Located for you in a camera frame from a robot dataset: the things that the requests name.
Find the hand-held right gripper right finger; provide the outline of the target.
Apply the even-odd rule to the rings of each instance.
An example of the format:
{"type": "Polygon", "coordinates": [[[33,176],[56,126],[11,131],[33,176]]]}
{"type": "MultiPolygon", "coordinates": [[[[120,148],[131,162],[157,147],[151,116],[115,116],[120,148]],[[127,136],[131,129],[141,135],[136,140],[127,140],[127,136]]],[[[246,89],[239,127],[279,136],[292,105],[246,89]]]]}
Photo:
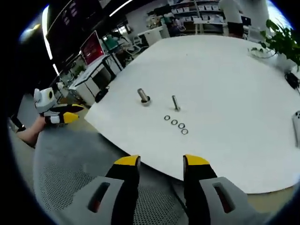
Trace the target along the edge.
{"type": "Polygon", "coordinates": [[[248,196],[210,163],[198,156],[183,156],[184,198],[190,225],[265,225],[270,213],[249,204],[248,196]]]}

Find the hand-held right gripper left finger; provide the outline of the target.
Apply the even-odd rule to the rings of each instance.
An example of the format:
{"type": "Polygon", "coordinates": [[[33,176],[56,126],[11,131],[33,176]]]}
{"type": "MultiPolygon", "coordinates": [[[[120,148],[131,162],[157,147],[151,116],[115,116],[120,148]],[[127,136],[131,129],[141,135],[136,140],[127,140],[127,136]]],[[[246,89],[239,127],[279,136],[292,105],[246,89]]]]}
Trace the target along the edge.
{"type": "Polygon", "coordinates": [[[131,225],[138,198],[140,156],[116,160],[106,176],[98,176],[74,195],[62,211],[66,225],[131,225]]]}

